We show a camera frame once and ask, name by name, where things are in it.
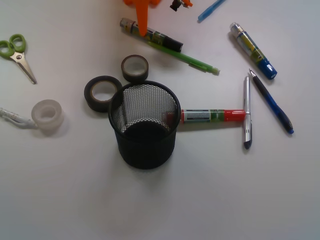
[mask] red marker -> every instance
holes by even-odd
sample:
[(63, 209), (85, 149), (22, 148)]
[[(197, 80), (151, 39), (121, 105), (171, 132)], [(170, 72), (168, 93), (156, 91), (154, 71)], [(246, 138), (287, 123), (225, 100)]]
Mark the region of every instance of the red marker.
[(243, 122), (245, 110), (181, 110), (181, 122), (186, 123), (219, 123)]

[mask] pen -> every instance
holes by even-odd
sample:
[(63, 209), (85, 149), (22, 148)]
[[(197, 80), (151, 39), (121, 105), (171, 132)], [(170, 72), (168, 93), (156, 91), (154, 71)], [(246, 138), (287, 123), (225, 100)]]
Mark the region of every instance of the pen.
[(3, 108), (0, 108), (0, 115), (8, 120), (9, 122), (13, 123), (14, 125), (16, 125), (17, 127), (20, 128), (37, 128), (37, 125), (34, 121), (23, 117), (23, 116), (19, 116), (16, 113), (7, 111)]
[(199, 22), (205, 20), (210, 14), (213, 13), (214, 10), (217, 9), (225, 0), (217, 0), (214, 4), (208, 7), (200, 16), (198, 16)]
[(252, 80), (254, 81), (256, 87), (259, 89), (262, 96), (265, 98), (266, 102), (269, 104), (275, 115), (280, 120), (281, 124), (283, 125), (284, 129), (289, 133), (294, 133), (294, 128), (291, 124), (291, 121), (287, 117), (287, 115), (282, 111), (282, 109), (276, 104), (275, 100), (272, 98), (266, 87), (263, 85), (263, 83), (260, 81), (260, 79), (257, 77), (257, 75), (249, 69)]
[(245, 149), (249, 149), (252, 144), (252, 120), (251, 120), (251, 104), (250, 104), (250, 78), (248, 76), (244, 79), (244, 141)]
[(213, 73), (213, 74), (216, 74), (216, 75), (219, 75), (219, 73), (220, 73), (220, 70), (218, 68), (210, 66), (210, 65), (208, 65), (208, 64), (206, 64), (204, 62), (198, 61), (198, 60), (196, 60), (196, 59), (194, 59), (192, 57), (189, 57), (187, 55), (184, 55), (184, 54), (182, 54), (180, 52), (173, 51), (173, 50), (171, 50), (169, 48), (166, 48), (164, 46), (155, 44), (155, 43), (150, 42), (150, 41), (148, 41), (147, 43), (151, 47), (154, 47), (155, 49), (158, 49), (158, 50), (160, 50), (162, 52), (165, 52), (167, 54), (170, 54), (170, 55), (172, 55), (172, 56), (174, 56), (174, 57), (176, 57), (176, 58), (186, 62), (187, 64), (190, 64), (191, 66), (194, 66), (194, 67), (196, 67), (196, 68), (198, 68), (200, 70), (203, 70), (203, 71), (209, 72), (209, 73)]

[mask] blue pen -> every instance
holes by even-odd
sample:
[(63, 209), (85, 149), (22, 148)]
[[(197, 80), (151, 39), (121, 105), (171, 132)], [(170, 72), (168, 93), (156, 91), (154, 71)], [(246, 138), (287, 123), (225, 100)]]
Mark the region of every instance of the blue pen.
[(276, 104), (275, 100), (272, 98), (266, 87), (262, 84), (260, 79), (257, 77), (257, 75), (249, 69), (251, 75), (252, 75), (252, 80), (254, 81), (256, 87), (259, 89), (260, 93), (262, 96), (265, 98), (266, 102), (269, 104), (271, 107), (272, 111), (275, 113), (275, 115), (278, 117), (280, 120), (281, 124), (283, 125), (284, 129), (289, 133), (293, 134), (294, 133), (294, 128), (292, 127), (292, 123), (287, 117), (287, 115), (282, 111), (282, 109)]
[(217, 7), (220, 6), (225, 0), (217, 0), (214, 4), (212, 4), (210, 7), (208, 7), (200, 16), (198, 16), (199, 22), (202, 22), (205, 20), (210, 14), (213, 13), (214, 10), (216, 10)]

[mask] mesh cup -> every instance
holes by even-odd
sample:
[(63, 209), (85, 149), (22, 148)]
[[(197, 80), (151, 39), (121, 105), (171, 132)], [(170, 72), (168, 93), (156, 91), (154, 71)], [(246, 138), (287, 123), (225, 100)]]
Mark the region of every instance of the mesh cup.
[(171, 156), (181, 107), (166, 86), (153, 82), (130, 83), (113, 96), (109, 120), (124, 161), (138, 169), (153, 169)]

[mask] blue marker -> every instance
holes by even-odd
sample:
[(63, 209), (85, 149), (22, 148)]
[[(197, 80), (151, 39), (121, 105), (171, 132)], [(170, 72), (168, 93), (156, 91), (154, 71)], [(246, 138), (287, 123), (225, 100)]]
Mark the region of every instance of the blue marker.
[(212, 4), (210, 7), (208, 7), (200, 16), (198, 16), (199, 22), (202, 22), (205, 20), (210, 14), (213, 13), (214, 10), (216, 10), (217, 7), (219, 7), (225, 0), (217, 0), (214, 4)]

